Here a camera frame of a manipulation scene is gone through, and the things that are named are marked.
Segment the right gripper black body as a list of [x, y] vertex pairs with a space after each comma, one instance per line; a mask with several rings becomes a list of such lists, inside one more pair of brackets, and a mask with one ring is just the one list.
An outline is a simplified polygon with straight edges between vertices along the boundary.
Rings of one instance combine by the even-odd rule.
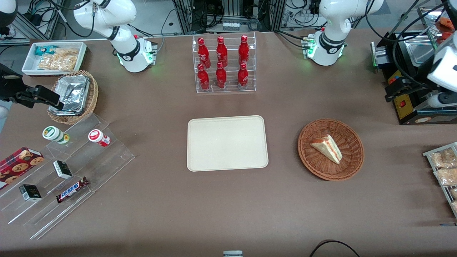
[[22, 75], [0, 64], [0, 99], [10, 101], [17, 93], [24, 91]]

